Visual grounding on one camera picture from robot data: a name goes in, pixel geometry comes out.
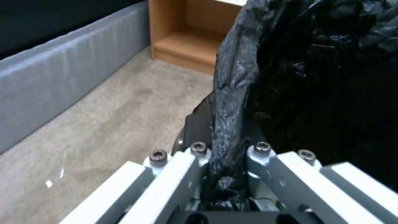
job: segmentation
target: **wooden shelf board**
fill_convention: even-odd
[[[155,43],[154,48],[215,66],[221,42],[219,35],[185,31],[172,33]]]

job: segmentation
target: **white paper piece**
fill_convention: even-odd
[[[47,180],[46,185],[47,185],[47,188],[50,188],[53,185],[53,183],[50,180]]]
[[[62,179],[64,177],[64,171],[65,171],[65,169],[62,168],[61,172],[59,172],[59,179]]]

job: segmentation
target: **crumpled plastic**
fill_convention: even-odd
[[[250,119],[278,153],[307,148],[397,186],[397,15],[385,0],[247,2],[217,53],[206,210],[249,210]]]

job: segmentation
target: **metal bracket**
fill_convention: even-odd
[[[152,180],[151,169],[126,162],[60,224],[116,223]]]
[[[120,224],[164,224],[176,210],[184,210],[199,183],[195,156],[177,152],[149,185]]]
[[[398,195],[350,163],[323,167],[321,174],[385,223],[398,223]]]
[[[325,223],[382,223],[295,152],[248,163],[289,210],[311,208]]]

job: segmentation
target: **grey upholstered bed frame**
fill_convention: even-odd
[[[145,1],[0,61],[0,153],[69,108],[149,44]]]

